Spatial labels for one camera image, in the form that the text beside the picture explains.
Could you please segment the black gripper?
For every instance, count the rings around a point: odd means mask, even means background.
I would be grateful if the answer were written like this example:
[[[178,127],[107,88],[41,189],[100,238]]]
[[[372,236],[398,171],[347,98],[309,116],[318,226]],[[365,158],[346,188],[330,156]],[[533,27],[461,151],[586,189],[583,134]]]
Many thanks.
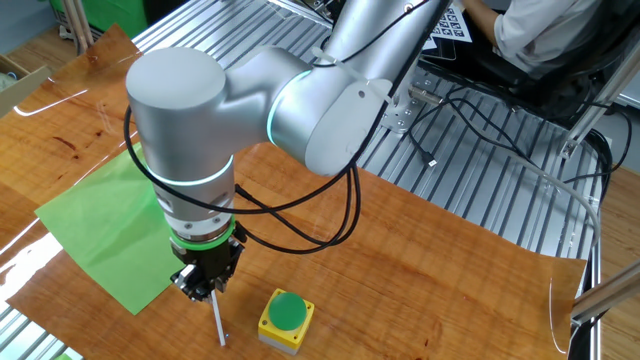
[[[224,293],[229,279],[234,275],[244,246],[235,240],[225,240],[207,250],[190,250],[174,245],[174,254],[187,269],[182,275],[186,280],[184,292],[193,301],[206,301],[212,288]]]

